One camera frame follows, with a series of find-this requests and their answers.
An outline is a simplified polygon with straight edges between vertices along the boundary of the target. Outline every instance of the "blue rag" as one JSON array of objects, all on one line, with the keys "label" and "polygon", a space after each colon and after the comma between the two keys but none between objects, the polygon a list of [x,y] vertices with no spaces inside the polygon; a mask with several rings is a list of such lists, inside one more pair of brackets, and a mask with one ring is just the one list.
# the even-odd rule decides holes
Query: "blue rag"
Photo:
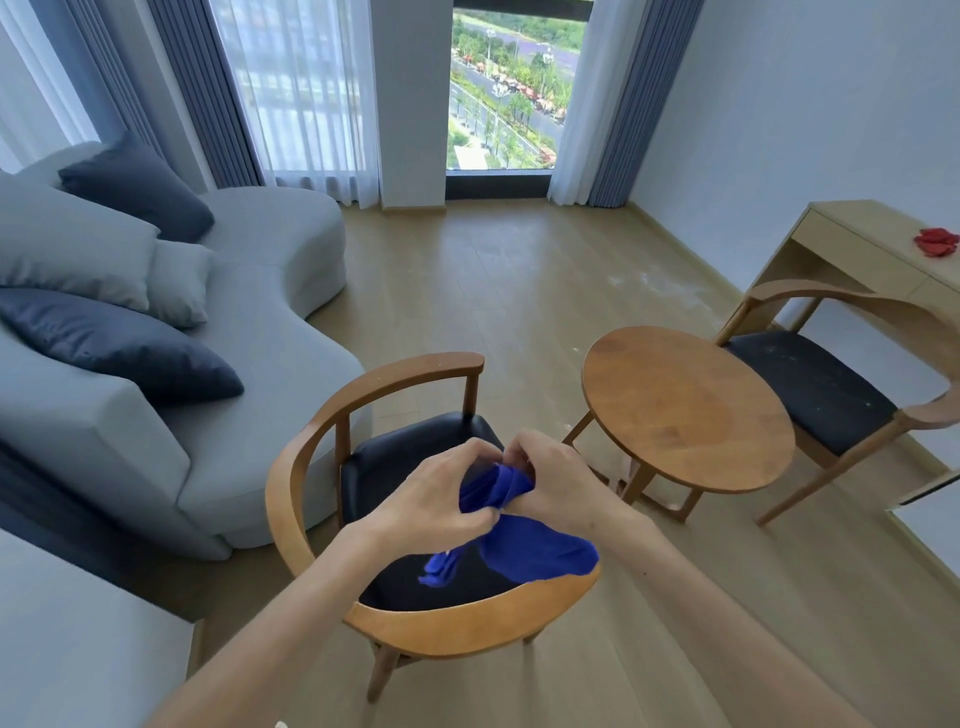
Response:
[{"label": "blue rag", "polygon": [[[460,486],[460,511],[472,513],[487,506],[500,509],[533,489],[534,483],[525,473],[494,465]],[[484,563],[517,584],[569,573],[583,576],[593,571],[600,560],[591,542],[558,533],[522,516],[502,514],[491,532],[475,541]],[[465,548],[467,544],[434,554],[423,567],[425,575],[420,577],[420,583],[429,587],[449,584]]]}]

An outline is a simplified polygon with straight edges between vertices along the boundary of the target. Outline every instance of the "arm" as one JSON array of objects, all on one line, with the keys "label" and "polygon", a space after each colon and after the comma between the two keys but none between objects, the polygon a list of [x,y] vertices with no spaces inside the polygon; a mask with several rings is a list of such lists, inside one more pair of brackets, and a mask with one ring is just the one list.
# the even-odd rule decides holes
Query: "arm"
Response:
[{"label": "arm", "polygon": [[594,541],[644,585],[684,627],[678,641],[706,645],[725,660],[730,679],[748,690],[751,710],[770,724],[869,726],[796,655],[691,564],[648,517],[605,487],[580,455],[526,430],[507,447],[504,462],[536,479],[534,490],[506,513],[535,518]]},{"label": "arm", "polygon": [[491,508],[460,512],[460,483],[478,458],[498,460],[500,451],[474,439],[424,460],[171,693],[148,728],[273,726],[330,632],[381,570],[401,556],[449,550],[493,528],[498,514]]}]

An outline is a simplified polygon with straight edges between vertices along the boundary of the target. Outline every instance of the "table top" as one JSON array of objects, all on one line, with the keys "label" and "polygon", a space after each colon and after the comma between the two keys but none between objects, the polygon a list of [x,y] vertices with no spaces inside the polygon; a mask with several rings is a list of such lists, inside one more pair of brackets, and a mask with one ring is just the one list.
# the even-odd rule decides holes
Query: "table top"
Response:
[{"label": "table top", "polygon": [[776,480],[793,459],[793,425],[773,390],[691,334],[611,331],[590,347],[583,387],[614,442],[683,485],[746,493]]}]

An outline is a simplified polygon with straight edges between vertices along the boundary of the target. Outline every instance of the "desk drawer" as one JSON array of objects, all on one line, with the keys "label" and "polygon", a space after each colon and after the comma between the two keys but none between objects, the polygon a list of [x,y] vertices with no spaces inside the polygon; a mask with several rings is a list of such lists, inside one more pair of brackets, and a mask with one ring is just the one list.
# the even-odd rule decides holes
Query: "desk drawer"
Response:
[{"label": "desk drawer", "polygon": [[927,278],[895,255],[810,210],[793,239],[881,296],[906,298]]},{"label": "desk drawer", "polygon": [[936,279],[928,278],[906,298],[913,303],[939,308],[955,319],[960,318],[960,293]]}]

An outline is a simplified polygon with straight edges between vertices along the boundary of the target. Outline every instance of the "wrist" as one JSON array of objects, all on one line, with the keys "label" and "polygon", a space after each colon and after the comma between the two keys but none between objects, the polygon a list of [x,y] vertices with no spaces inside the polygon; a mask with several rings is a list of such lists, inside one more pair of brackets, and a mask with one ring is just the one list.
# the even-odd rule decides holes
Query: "wrist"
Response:
[{"label": "wrist", "polygon": [[653,520],[625,503],[608,489],[609,497],[598,503],[596,544],[617,556],[624,549],[636,550],[665,538]]},{"label": "wrist", "polygon": [[399,529],[387,523],[375,511],[359,521],[348,523],[341,529],[341,533],[346,533],[349,538],[356,540],[381,569],[407,555]]}]

